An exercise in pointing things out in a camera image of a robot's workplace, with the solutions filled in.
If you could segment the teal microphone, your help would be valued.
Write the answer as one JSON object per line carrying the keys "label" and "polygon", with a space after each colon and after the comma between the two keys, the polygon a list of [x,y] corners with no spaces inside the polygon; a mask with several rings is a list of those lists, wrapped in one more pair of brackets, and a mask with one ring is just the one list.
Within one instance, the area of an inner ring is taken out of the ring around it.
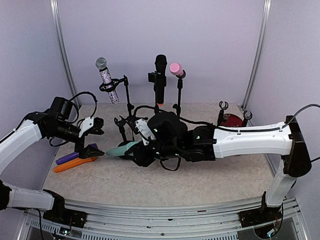
{"label": "teal microphone", "polygon": [[111,156],[111,157],[120,157],[120,158],[122,158],[122,156],[124,155],[125,151],[127,151],[128,149],[130,149],[133,145],[135,145],[137,143],[138,143],[137,141],[129,141],[129,143],[124,145],[124,146],[110,148],[109,150],[107,150],[105,152],[105,154],[107,156]]}

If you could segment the orange microphone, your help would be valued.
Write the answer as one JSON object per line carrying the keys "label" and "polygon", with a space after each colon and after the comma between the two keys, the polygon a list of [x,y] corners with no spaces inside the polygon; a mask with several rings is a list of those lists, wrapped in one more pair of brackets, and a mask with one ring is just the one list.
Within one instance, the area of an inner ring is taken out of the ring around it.
{"label": "orange microphone", "polygon": [[54,173],[60,173],[60,172],[75,168],[75,167],[80,166],[80,165],[85,164],[85,163],[94,162],[97,159],[98,159],[97,156],[89,157],[89,158],[86,158],[86,159],[75,158],[75,159],[70,160],[70,161],[68,161],[66,163],[63,163],[63,164],[60,164],[60,165],[56,166],[53,169],[53,172]]}

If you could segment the purple microphone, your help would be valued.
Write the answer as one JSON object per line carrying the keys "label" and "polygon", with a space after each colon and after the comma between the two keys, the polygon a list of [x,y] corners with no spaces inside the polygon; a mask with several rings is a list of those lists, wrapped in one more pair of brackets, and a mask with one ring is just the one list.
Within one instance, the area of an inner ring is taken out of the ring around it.
{"label": "purple microphone", "polygon": [[66,156],[63,156],[63,157],[59,158],[55,162],[56,162],[57,165],[61,165],[61,164],[64,164],[66,162],[69,162],[71,160],[74,160],[76,158],[79,158],[79,153],[78,152],[73,152],[73,153],[70,153],[70,154],[68,154]]}

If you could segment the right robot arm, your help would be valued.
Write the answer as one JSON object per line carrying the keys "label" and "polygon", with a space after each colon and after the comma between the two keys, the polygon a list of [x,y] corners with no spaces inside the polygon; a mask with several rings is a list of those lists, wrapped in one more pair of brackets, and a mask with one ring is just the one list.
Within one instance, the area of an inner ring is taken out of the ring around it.
{"label": "right robot arm", "polygon": [[135,128],[141,141],[126,144],[123,155],[141,167],[170,158],[201,162],[240,155],[279,155],[278,172],[263,193],[260,207],[238,214],[244,228],[279,218],[285,196],[295,181],[312,168],[300,126],[291,115],[284,122],[272,125],[220,127],[198,122],[190,130],[187,120],[173,112],[160,112],[148,121],[137,120]]}

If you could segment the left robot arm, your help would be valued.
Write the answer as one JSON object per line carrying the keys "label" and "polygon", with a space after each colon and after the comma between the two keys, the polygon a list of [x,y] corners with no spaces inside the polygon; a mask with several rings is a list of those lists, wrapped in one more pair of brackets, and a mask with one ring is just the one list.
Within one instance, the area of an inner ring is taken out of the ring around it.
{"label": "left robot arm", "polygon": [[[0,141],[0,170],[4,171],[24,150],[44,138],[74,143],[74,150],[82,160],[103,156],[104,152],[97,147],[85,146],[85,137],[103,135],[104,120],[92,114],[76,126],[68,121],[74,107],[71,99],[57,96],[47,110],[27,114],[17,128]],[[3,181],[0,183],[0,208],[42,210],[45,220],[76,228],[83,228],[87,218],[83,211],[66,208],[65,199],[51,190],[33,190]]]}

